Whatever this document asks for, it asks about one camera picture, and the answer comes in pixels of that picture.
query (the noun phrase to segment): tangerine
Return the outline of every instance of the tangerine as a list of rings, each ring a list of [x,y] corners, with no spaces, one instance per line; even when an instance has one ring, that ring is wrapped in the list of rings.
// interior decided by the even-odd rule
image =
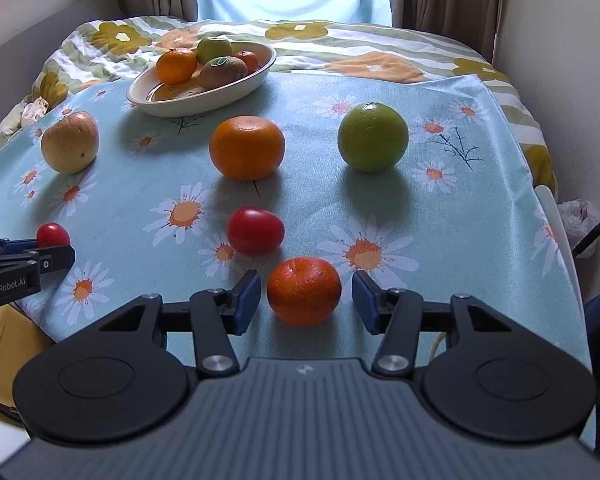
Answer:
[[[260,68],[260,62],[258,56],[256,56],[251,50],[241,50],[234,54],[234,57],[241,59],[247,66],[247,75],[251,75]]]
[[[239,116],[220,123],[209,140],[218,171],[235,180],[259,180],[272,174],[285,156],[285,136],[264,117]]]
[[[158,58],[155,70],[158,79],[167,85],[188,81],[198,67],[198,56],[190,48],[172,48]]]
[[[296,327],[314,326],[329,317],[341,293],[338,271],[312,256],[282,262],[267,282],[270,307],[282,321]]]

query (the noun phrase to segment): metal pivot bolt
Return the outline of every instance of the metal pivot bolt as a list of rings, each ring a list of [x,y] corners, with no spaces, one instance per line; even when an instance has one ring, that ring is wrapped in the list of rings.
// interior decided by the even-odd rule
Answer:
[[[409,366],[409,360],[401,355],[383,355],[376,363],[385,372],[400,372]]]
[[[234,360],[226,355],[209,355],[202,360],[202,367],[210,372],[225,372],[234,365]]]

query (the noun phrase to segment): white bowl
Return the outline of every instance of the white bowl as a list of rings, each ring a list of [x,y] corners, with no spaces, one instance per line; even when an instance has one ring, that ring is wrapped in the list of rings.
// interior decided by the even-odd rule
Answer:
[[[148,101],[151,91],[160,81],[155,73],[155,66],[142,72],[126,89],[126,98],[138,105],[149,115],[157,117],[183,117],[201,114],[221,108],[242,99],[262,84],[271,65],[276,60],[276,51],[269,45],[253,41],[232,41],[234,52],[250,50],[258,57],[260,69],[251,75],[239,79],[226,86],[209,90],[192,96],[177,97],[167,101]]]

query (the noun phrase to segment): floral tablecloth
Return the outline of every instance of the floral tablecloth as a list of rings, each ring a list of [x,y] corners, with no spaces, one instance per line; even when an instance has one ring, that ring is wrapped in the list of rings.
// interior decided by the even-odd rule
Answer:
[[[211,36],[269,43],[278,54],[274,72],[328,73],[398,83],[476,74],[500,104],[523,148],[534,184],[556,191],[540,127],[508,78],[460,43],[412,30],[331,22],[189,23],[163,16],[95,21],[80,26],[51,56],[25,102],[42,96],[56,107],[90,85],[134,78],[167,48],[192,47]],[[15,107],[0,125],[0,148],[18,130],[22,109],[22,104]]]

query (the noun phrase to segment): gray ribbed panel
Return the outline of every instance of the gray ribbed panel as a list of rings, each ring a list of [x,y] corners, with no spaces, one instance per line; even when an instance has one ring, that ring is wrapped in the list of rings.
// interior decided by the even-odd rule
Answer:
[[[313,368],[306,374],[298,370]],[[39,440],[0,468],[8,480],[599,480],[576,441],[533,449],[464,440],[433,420],[408,384],[355,359],[251,359],[205,381],[183,411],[123,445]]]

